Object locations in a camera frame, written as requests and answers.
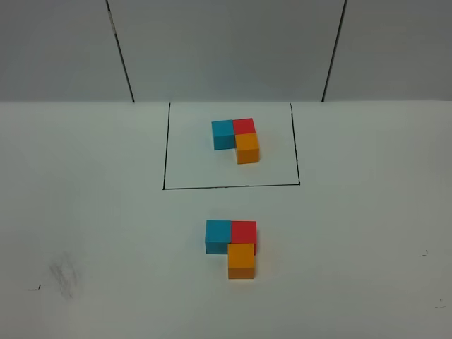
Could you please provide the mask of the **orange template block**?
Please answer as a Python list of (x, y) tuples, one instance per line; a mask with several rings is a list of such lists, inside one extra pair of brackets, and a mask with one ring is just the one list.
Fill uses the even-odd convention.
[(239, 165), (257, 163), (260, 160), (260, 145), (257, 133), (237, 134), (236, 157)]

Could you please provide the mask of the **blue template block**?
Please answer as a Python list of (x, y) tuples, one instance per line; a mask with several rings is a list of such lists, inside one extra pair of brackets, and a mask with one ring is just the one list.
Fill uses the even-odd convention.
[(211, 122), (214, 150), (236, 148), (234, 126), (231, 119)]

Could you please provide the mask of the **red template block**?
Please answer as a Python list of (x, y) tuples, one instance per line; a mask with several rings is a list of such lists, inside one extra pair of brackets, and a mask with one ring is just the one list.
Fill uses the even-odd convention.
[(252, 118), (233, 119), (232, 124), (233, 124), (233, 129), (234, 129), (235, 135), (249, 134), (249, 133), (256, 132), (256, 129), (254, 126), (254, 120)]

